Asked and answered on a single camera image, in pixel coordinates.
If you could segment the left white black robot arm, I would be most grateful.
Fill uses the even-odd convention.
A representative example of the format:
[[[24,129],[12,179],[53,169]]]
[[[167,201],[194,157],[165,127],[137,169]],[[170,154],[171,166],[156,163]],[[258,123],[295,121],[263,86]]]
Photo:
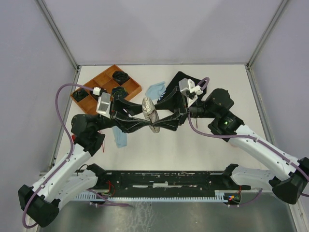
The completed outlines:
[[[72,128],[81,132],[76,132],[75,139],[69,139],[70,150],[62,160],[32,186],[23,185],[18,190],[24,228],[48,226],[60,209],[79,193],[93,186],[100,189],[106,185],[106,175],[95,171],[86,171],[80,178],[68,180],[80,165],[94,156],[105,138],[99,133],[102,127],[93,126],[89,133],[84,133],[87,117],[76,115],[73,119]]]

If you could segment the light blue cleaning cloth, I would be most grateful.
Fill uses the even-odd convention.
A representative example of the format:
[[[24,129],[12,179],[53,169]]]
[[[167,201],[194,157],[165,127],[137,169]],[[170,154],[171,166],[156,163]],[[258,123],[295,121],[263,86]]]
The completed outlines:
[[[112,128],[114,141],[118,148],[122,148],[127,146],[127,135],[126,133],[122,132],[117,126]]]

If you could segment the marble pattern glasses case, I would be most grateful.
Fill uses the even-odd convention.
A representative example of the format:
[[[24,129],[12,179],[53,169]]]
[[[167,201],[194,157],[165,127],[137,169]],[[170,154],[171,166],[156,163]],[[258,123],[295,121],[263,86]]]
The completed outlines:
[[[144,97],[142,100],[142,112],[144,118],[147,121],[151,122],[151,124],[149,125],[150,130],[153,133],[159,133],[160,128],[152,125],[153,123],[159,120],[159,115],[156,111],[153,101],[149,97]]]

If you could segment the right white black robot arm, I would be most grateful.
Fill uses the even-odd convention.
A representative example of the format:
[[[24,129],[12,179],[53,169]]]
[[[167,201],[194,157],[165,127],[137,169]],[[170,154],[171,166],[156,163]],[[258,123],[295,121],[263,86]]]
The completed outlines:
[[[181,106],[186,110],[185,118],[191,124],[193,118],[211,118],[210,133],[192,126],[202,136],[219,138],[236,146],[267,167],[267,170],[247,169],[234,165],[231,172],[222,176],[222,185],[227,189],[235,186],[251,186],[271,190],[280,200],[296,204],[309,182],[309,159],[293,157],[258,136],[243,120],[235,116],[230,108],[234,102],[227,90],[215,89],[204,101],[198,102],[202,89],[194,87],[179,90],[180,97],[165,98],[163,103],[171,111]]]

